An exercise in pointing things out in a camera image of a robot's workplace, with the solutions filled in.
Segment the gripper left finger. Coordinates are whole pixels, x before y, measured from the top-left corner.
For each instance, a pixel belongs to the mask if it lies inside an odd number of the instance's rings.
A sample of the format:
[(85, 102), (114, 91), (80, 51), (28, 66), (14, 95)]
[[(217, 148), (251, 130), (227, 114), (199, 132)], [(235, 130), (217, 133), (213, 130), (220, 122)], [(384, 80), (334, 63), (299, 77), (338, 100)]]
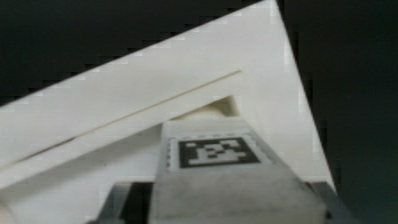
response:
[(87, 224), (149, 224), (153, 183), (116, 183), (98, 217)]

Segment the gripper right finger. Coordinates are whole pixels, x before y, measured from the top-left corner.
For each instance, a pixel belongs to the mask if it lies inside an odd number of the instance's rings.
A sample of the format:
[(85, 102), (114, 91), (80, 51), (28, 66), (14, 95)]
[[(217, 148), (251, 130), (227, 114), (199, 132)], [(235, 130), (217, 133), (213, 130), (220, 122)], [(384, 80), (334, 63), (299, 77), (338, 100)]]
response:
[(309, 182), (307, 186), (327, 207), (325, 224), (361, 224), (327, 182)]

